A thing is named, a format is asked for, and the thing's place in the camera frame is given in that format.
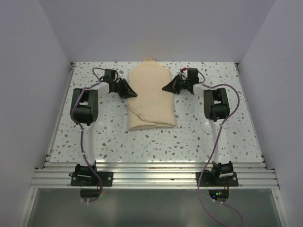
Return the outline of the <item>beige cloth mat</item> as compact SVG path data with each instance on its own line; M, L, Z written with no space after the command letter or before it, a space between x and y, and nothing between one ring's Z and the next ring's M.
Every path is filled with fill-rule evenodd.
M171 82L171 72L151 58L145 58L128 74L128 84L137 97L127 100L128 130L176 126L174 95L162 88Z

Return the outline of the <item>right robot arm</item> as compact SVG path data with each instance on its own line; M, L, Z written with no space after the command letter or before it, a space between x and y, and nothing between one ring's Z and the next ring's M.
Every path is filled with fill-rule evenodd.
M224 186L233 178L234 169L228 151L226 127L224 124L235 113L230 111L226 87L227 84L208 86L204 75L197 68L182 68L174 79L162 90L179 94L187 90L193 95L203 97L204 115L211 126L214 148L207 163L211 170L204 167L199 174L198 186Z

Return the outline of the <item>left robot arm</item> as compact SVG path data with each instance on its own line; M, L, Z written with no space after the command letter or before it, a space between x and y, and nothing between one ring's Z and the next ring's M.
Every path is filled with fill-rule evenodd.
M89 186L98 181L93 136L99 115L99 96L110 93L117 93L123 99L138 96L126 79L119 77L117 70L94 67L92 73L97 81L89 87L73 90L70 110L71 120L80 127L81 160L75 172L82 171L81 179Z

